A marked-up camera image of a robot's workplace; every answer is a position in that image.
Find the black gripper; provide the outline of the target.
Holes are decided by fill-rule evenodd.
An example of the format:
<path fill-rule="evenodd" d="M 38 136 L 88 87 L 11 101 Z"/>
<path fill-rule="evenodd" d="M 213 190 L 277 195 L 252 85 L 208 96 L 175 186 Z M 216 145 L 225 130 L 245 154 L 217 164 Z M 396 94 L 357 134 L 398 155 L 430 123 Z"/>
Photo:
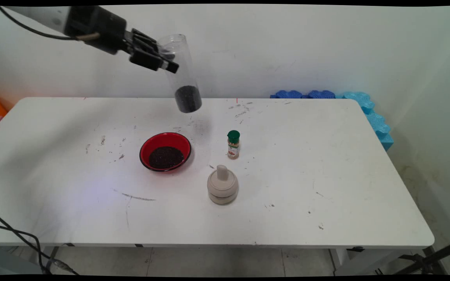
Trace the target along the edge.
<path fill-rule="evenodd" d="M 66 21 L 64 35 L 75 39 L 82 38 L 89 46 L 111 55 L 128 52 L 125 39 L 127 21 L 100 6 L 71 6 Z M 176 73 L 180 65 L 173 61 L 174 56 L 161 55 L 157 41 L 132 28 L 130 62 L 152 71 L 159 69 Z"/>

